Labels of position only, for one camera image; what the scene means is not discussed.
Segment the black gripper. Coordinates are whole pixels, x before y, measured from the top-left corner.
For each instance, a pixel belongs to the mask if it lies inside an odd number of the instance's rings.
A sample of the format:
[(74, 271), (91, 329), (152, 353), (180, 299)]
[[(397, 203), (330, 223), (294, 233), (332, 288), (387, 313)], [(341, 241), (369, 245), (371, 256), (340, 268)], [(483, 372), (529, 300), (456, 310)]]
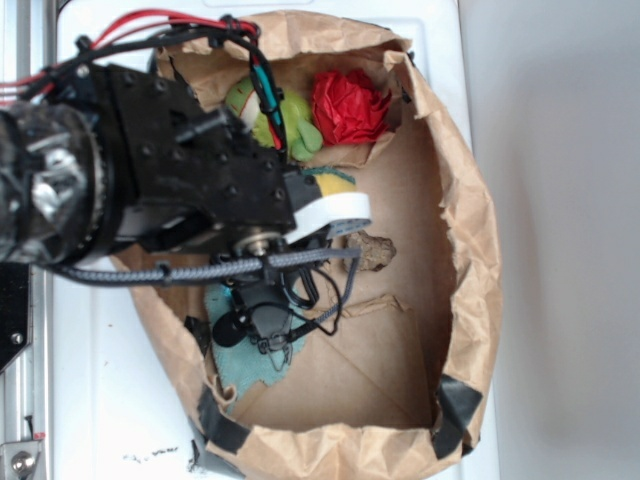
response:
[(372, 223), (366, 194), (319, 199), (317, 180), (261, 146), (229, 108), (204, 112), (184, 86), (122, 67), (108, 67), (107, 83), (126, 148), (118, 240), (232, 250), (260, 235), (292, 245)]

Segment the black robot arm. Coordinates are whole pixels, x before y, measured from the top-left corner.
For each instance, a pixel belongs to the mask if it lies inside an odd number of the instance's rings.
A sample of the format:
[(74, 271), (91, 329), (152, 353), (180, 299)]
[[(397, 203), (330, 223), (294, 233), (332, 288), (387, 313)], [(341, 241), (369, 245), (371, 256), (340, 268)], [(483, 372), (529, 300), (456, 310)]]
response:
[(261, 146), (175, 82), (83, 65), (1, 112), (1, 258), (77, 265), (131, 245), (242, 256), (366, 228), (367, 195)]

